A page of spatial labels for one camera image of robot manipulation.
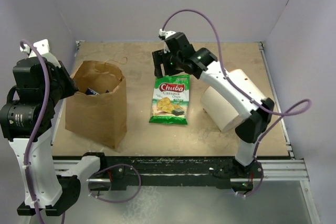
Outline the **green Chuba cassava chips bag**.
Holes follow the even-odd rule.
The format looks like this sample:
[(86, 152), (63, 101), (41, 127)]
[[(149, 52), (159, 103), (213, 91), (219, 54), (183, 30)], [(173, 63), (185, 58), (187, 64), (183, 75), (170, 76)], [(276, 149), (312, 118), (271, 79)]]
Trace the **green Chuba cassava chips bag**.
[(189, 75), (156, 78), (149, 122), (186, 125), (189, 101)]

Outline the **brown paper bag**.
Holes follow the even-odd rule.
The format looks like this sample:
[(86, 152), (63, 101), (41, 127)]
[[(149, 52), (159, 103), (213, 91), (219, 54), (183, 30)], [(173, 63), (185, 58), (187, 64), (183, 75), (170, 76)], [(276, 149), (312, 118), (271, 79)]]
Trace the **brown paper bag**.
[[(117, 65), (83, 61), (71, 76), (79, 91), (66, 99), (65, 128), (109, 148), (127, 133), (126, 79)], [(100, 95), (85, 95), (91, 88)]]

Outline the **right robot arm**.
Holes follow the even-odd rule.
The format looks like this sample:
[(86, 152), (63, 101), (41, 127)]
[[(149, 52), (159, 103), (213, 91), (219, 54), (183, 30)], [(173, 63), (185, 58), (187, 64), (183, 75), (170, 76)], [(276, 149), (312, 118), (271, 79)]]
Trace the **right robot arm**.
[(257, 141), (270, 123), (274, 101), (243, 77), (227, 72), (209, 49), (195, 50), (184, 33), (160, 29), (159, 38), (164, 47), (152, 53), (157, 78), (182, 72), (192, 75), (220, 94), (242, 119), (235, 128), (239, 143), (233, 170), (238, 177), (246, 177), (252, 171)]

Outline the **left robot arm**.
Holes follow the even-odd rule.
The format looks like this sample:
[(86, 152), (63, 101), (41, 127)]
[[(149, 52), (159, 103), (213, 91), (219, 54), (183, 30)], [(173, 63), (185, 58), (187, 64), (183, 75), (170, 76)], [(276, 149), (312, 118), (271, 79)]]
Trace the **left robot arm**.
[(61, 216), (73, 206), (82, 184), (94, 175), (108, 172), (102, 152), (85, 153), (69, 170), (56, 174), (52, 156), (52, 119), (57, 103), (73, 96), (78, 88), (61, 61), (37, 57), (17, 62), (16, 84), (1, 108), (1, 129), (14, 151), (25, 186), (25, 200), (17, 208), (20, 216), (44, 210), (47, 216)]

